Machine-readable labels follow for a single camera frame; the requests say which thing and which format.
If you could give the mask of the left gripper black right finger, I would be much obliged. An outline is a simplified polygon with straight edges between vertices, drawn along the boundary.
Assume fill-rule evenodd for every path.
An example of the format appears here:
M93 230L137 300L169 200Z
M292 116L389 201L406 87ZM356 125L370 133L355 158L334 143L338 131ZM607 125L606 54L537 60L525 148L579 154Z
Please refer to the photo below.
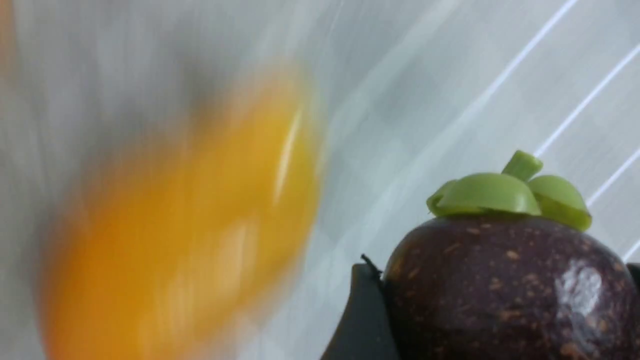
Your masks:
M626 268L631 278L631 282L626 285L626 293L629 294L629 296L631 296L631 294L638 296L640 294L640 264L633 262L626 263Z

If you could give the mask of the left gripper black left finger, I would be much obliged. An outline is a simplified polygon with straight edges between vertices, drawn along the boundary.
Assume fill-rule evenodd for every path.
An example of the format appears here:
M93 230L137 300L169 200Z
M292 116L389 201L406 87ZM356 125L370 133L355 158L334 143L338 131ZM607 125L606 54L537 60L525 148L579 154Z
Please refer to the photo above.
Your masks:
M323 360L399 360L386 299L382 292L382 271L365 254L352 265L350 292L342 317Z

